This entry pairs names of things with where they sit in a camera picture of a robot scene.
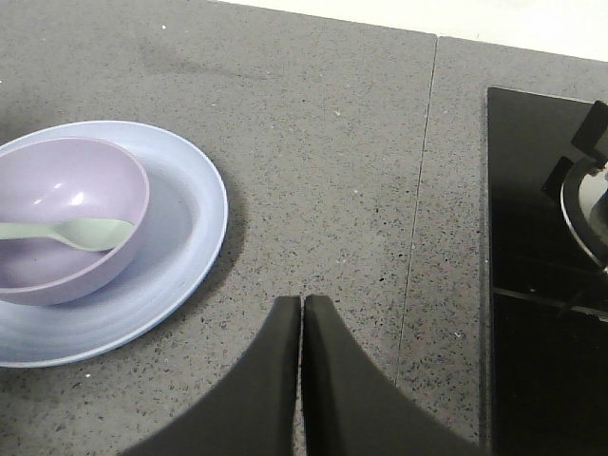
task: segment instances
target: purple bowl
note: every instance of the purple bowl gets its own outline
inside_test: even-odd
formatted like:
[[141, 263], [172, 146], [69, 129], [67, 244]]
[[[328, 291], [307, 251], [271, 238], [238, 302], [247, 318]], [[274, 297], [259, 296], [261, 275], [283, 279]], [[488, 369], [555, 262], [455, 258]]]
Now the purple bowl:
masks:
[[0, 221], [123, 219], [130, 236], [107, 252], [46, 238], [0, 240], [0, 299], [46, 305], [88, 295], [117, 276], [143, 243], [150, 198], [145, 170], [122, 147], [60, 138], [0, 155]]

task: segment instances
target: spoon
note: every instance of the spoon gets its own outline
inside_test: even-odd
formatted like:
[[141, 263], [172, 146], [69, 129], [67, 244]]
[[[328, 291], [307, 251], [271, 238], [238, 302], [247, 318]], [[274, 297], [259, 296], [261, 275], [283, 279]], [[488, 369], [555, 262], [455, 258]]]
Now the spoon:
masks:
[[71, 218], [55, 223], [0, 222], [0, 239], [51, 238], [74, 249], [101, 252], [116, 247], [133, 223], [115, 218]]

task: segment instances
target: black object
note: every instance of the black object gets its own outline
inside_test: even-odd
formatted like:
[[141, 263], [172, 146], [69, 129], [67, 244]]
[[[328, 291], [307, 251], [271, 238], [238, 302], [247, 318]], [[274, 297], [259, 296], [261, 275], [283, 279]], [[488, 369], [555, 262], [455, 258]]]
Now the black object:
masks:
[[440, 426], [359, 348], [326, 296], [304, 304], [302, 404], [311, 456], [484, 454]]
[[603, 269], [608, 265], [608, 245], [594, 231], [580, 206], [582, 181], [594, 172], [598, 172], [596, 164], [587, 157], [580, 159], [570, 168], [561, 189], [561, 209], [564, 221], [570, 225], [572, 236], [580, 248]]
[[570, 234], [559, 177], [547, 179], [561, 157], [589, 161], [571, 141], [592, 105], [501, 88], [487, 98], [494, 450], [608, 454], [608, 280]]
[[280, 297], [256, 339], [197, 404], [123, 456], [293, 453], [299, 297]]
[[596, 101], [572, 140], [572, 144], [577, 149], [594, 160], [598, 169], [603, 168], [608, 162], [606, 130], [608, 130], [608, 105]]

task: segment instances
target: speckled countertop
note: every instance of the speckled countertop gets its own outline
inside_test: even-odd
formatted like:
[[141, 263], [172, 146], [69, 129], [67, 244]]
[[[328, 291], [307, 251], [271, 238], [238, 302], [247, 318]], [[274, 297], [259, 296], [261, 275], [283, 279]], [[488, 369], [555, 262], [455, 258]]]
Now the speckled countertop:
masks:
[[605, 98], [606, 64], [218, 3], [2, 11], [0, 141], [161, 126], [216, 164], [231, 209], [216, 266], [159, 327], [72, 365], [0, 369], [0, 454], [129, 447], [209, 390], [275, 296], [308, 293], [336, 300], [406, 395], [484, 439], [485, 90]]

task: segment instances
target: gas stove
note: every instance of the gas stove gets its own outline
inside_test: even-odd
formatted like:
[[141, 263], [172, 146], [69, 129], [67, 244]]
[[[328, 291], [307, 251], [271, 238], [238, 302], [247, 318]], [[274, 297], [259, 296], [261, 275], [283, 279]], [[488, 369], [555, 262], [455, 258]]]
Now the gas stove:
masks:
[[497, 454], [608, 454], [608, 274], [564, 219], [560, 180], [592, 104], [488, 90]]

